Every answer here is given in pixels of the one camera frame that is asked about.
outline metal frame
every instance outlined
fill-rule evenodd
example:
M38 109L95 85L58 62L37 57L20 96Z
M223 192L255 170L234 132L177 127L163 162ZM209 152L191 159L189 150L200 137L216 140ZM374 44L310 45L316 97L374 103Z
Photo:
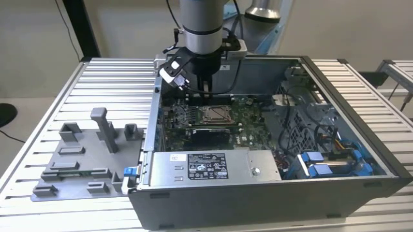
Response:
M377 72L386 73L413 93L413 61L385 59L377 68Z
M81 119L89 105L105 105L112 120L135 123L133 112L148 112L144 91L152 88L152 60L92 59L81 63L42 117L26 144L4 174L0 198L0 227L5 231L145 231L127 197L33 203L36 175L49 162L56 148L56 130L64 120L80 126L93 125ZM410 174L413 174L413 127L348 64L314 60L327 81L361 116ZM200 231L318 231L393 232L413 230L413 185L391 197L366 203L346 219L323 219L201 229Z

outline blue component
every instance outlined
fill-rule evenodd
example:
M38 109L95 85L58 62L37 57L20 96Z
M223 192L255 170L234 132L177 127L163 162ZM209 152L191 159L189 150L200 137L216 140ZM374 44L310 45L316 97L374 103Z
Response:
M302 160L303 162L323 162L323 157L320 152L318 151L306 151L302 153Z
M315 168L311 166L310 168L308 168L308 174L310 174L310 178L314 178L314 177L316 177L316 170L315 170Z
M354 174L356 176L369 176L369 175L373 175L373 168L371 166L366 163L365 160L362 160L358 164L356 164L356 167L355 167L355 170L354 170Z
M308 174L311 178L323 177L324 175L331 175L332 171L326 164L315 164L308 168Z
M136 168L124 168L123 176L135 177L137 169Z
M361 152L358 150L354 150L352 154L354 154L354 157L355 157L356 161L359 161L362 159Z

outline circuit board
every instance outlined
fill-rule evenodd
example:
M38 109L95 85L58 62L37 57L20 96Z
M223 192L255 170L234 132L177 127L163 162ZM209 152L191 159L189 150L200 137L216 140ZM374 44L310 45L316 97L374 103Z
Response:
M235 97L231 105L164 108L165 151L274 149L258 103Z

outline slotted aluminum surface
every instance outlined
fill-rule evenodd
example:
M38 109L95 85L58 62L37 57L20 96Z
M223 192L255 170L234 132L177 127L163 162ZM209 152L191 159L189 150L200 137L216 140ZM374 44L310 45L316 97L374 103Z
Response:
M355 111L413 173L413 127L348 65L315 60ZM108 108L115 127L145 127L149 115L152 60L92 59L80 64L0 180L0 231L145 231L127 197L30 202L29 195L57 145L64 121L95 128L93 107ZM373 232L413 230L413 185L371 200L346 219L203 228L199 231Z

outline power supply label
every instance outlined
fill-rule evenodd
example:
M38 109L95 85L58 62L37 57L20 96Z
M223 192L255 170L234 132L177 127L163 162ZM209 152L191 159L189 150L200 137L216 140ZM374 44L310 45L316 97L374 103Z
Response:
M187 177L189 180L227 179L226 154L188 154Z

